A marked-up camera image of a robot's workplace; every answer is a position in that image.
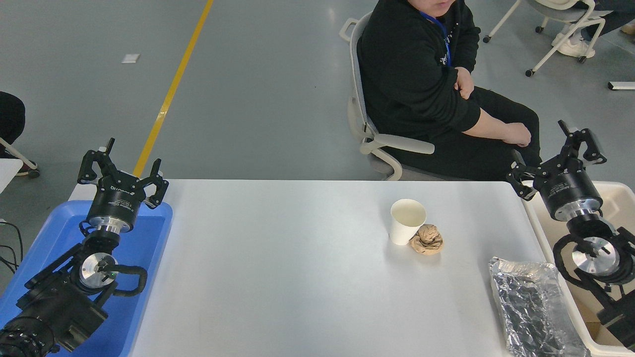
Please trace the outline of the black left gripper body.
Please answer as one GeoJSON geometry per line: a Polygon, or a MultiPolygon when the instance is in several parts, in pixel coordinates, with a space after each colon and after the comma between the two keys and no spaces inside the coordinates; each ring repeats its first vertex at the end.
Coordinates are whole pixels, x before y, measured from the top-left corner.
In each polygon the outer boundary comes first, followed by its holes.
{"type": "Polygon", "coordinates": [[[134,225],[145,193],[139,179],[129,174],[122,177],[103,176],[97,182],[97,193],[87,215],[91,225],[111,218],[134,225]]]}

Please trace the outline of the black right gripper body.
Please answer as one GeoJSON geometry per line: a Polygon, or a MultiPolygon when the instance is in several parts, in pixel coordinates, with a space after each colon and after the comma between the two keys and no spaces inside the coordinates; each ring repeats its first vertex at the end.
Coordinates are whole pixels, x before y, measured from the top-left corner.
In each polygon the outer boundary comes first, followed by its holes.
{"type": "Polygon", "coordinates": [[[603,199],[578,158],[552,158],[541,165],[546,176],[537,180],[537,190],[553,219],[596,213],[603,199]]]}

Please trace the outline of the person's right hand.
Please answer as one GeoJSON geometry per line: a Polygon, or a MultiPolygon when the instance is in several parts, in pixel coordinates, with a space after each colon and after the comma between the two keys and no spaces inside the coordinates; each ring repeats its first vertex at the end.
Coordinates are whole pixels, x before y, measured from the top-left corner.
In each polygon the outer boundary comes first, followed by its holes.
{"type": "Polygon", "coordinates": [[[506,144],[513,144],[519,147],[528,147],[532,139],[528,128],[519,122],[504,123],[501,136],[501,140],[506,144]]]}

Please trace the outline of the person's left hand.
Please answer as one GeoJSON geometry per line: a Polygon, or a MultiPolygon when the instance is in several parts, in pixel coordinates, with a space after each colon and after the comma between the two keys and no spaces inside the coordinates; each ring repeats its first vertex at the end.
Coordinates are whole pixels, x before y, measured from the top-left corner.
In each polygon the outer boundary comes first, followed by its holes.
{"type": "Polygon", "coordinates": [[[454,69],[457,72],[456,81],[454,82],[454,90],[458,91],[463,99],[469,100],[470,95],[475,88],[472,75],[470,74],[470,71],[464,67],[456,67],[454,69]]]}

